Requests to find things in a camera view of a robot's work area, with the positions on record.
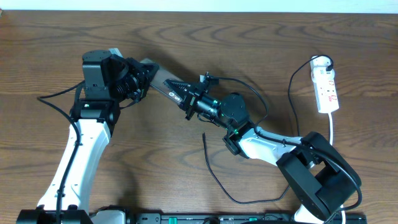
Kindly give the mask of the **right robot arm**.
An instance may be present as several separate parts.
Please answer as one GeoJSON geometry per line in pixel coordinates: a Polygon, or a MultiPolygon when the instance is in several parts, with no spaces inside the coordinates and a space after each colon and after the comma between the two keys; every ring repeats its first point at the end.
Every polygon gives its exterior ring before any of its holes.
{"type": "Polygon", "coordinates": [[[288,137],[263,130],[251,121],[244,98],[231,93],[222,100],[209,95],[218,79],[205,77],[198,83],[167,79],[169,96],[190,119],[197,115],[204,122],[225,128],[226,147],[234,155],[259,159],[279,168],[301,206],[294,220],[302,223],[328,223],[344,213],[344,203],[358,195],[362,201],[361,179],[338,151],[317,132],[305,137],[288,137]]]}

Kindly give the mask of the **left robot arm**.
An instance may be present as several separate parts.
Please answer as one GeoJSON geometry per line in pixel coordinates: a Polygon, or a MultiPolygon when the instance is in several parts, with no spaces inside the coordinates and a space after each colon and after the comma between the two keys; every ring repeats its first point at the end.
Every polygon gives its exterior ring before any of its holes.
{"type": "Polygon", "coordinates": [[[140,102],[159,70],[155,63],[123,58],[118,49],[82,56],[84,80],[73,86],[67,146],[46,193],[17,223],[132,223],[128,210],[108,206],[90,214],[90,193],[103,151],[121,114],[120,103],[140,102]]]}

